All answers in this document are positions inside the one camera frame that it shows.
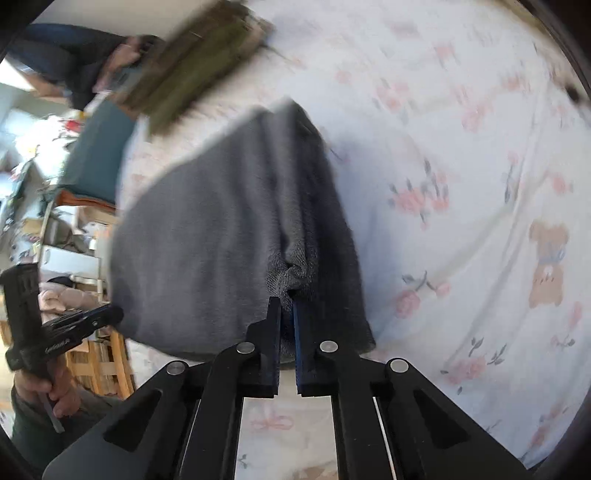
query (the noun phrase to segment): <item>dark sleeve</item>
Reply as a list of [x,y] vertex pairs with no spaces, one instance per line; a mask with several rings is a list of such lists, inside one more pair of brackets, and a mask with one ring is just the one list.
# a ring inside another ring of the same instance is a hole
[[15,414],[12,442],[23,458],[39,472],[120,402],[117,398],[100,397],[82,388],[79,388],[79,394],[82,400],[80,410],[71,417],[63,418],[61,422],[65,432],[57,433],[41,407],[28,404],[12,389]]

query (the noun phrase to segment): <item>person's hand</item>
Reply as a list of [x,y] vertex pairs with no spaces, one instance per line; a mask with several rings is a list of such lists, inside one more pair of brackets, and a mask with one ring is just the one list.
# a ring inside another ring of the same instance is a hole
[[27,403],[40,403],[38,392],[46,393],[56,405],[53,413],[57,418],[74,415],[80,408],[80,395],[72,384],[72,373],[66,367],[66,359],[60,356],[47,366],[54,378],[53,385],[49,380],[36,377],[33,374],[19,370],[14,375],[14,388],[19,397]]

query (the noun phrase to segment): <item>wall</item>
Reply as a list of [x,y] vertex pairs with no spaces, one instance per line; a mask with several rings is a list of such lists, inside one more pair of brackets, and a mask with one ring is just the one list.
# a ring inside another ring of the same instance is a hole
[[21,89],[0,83],[0,129],[10,109],[21,99]]
[[25,92],[18,99],[18,102],[14,104],[14,108],[30,113],[37,118],[43,118],[51,114],[63,116],[71,110],[65,103],[51,102],[43,98],[37,98],[28,92]]
[[207,3],[209,0],[55,0],[36,22],[166,38],[193,11]]

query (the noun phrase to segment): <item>teal cushion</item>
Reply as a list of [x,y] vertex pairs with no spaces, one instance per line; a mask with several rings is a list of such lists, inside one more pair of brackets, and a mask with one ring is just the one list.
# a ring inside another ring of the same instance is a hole
[[115,190],[123,151],[135,120],[104,100],[86,121],[60,179],[59,187],[76,196],[115,205]]

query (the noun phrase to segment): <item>pink flower print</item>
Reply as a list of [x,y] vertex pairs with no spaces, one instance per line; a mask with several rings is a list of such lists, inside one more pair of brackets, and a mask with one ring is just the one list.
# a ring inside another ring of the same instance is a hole
[[550,425],[540,425],[538,429],[535,431],[533,437],[530,441],[531,447],[540,447],[544,444],[546,440],[546,436],[548,435],[548,430],[550,429]]
[[449,197],[440,197],[431,200],[433,210],[436,212],[445,212],[449,208]]
[[562,403],[556,403],[554,405],[552,405],[552,408],[550,409],[550,415],[549,417],[554,420],[556,417],[558,417],[558,415],[560,415],[562,413]]
[[576,301],[576,302],[574,302],[573,312],[570,314],[570,318],[569,318],[569,327],[571,328],[571,330],[574,329],[579,324],[579,320],[581,319],[582,316],[583,316],[583,305],[581,305],[581,302]]
[[421,299],[414,290],[405,290],[396,298],[396,317],[410,317],[421,305]]
[[410,88],[408,87],[408,83],[406,82],[395,82],[394,83],[394,91],[400,94],[408,93]]
[[376,88],[375,93],[378,95],[380,101],[388,108],[388,110],[393,111],[400,108],[401,103],[390,94],[390,86],[388,83],[383,80],[384,84],[380,85]]
[[349,85],[351,83],[351,72],[338,70],[335,74],[335,80],[341,85]]
[[435,289],[435,295],[437,295],[439,298],[443,298],[450,292],[451,289],[452,285],[449,282],[444,282]]
[[521,75],[515,75],[513,77],[509,77],[501,83],[501,86],[507,92],[516,92],[522,88],[526,87],[526,81]]
[[451,42],[439,43],[433,46],[435,55],[439,59],[439,63],[443,66],[445,61],[450,58],[456,58],[456,50]]
[[446,379],[452,385],[459,385],[464,380],[474,380],[482,375],[486,370],[486,359],[484,355],[462,359],[456,362],[449,373],[446,375]]
[[395,195],[396,206],[413,215],[420,215],[425,206],[425,195],[419,189],[403,190]]
[[564,195],[566,193],[566,182],[560,173],[554,173],[552,175],[552,188],[557,195]]
[[277,415],[272,411],[268,417],[251,421],[251,426],[257,430],[291,430],[294,419],[287,415]]
[[390,31],[399,39],[420,37],[418,33],[417,24],[414,22],[387,21],[385,23],[390,29]]
[[519,163],[519,155],[517,155],[517,153],[515,153],[515,152],[509,152],[507,154],[507,160],[509,160],[511,165],[513,165],[515,167]]

